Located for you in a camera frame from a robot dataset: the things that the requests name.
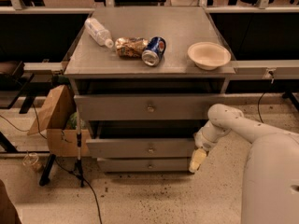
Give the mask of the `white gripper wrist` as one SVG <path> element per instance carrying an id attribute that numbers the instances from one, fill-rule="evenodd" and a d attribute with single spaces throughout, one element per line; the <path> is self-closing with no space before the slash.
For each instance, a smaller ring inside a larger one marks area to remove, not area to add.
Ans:
<path id="1" fill-rule="evenodd" d="M 220 138 L 219 128 L 208 121 L 194 135 L 195 145 L 198 147 L 193 153 L 189 165 L 189 171 L 195 173 L 206 158 L 206 151 L 210 151 L 217 145 Z"/>

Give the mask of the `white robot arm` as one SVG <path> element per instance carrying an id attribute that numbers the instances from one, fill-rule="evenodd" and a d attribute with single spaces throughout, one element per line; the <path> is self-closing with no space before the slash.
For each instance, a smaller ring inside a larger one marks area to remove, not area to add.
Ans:
<path id="1" fill-rule="evenodd" d="M 208 109 L 194 135 L 189 171 L 196 172 L 220 138 L 233 131 L 251 143 L 242 184 L 241 224 L 299 224 L 299 134 L 247 119 L 222 104 Z"/>

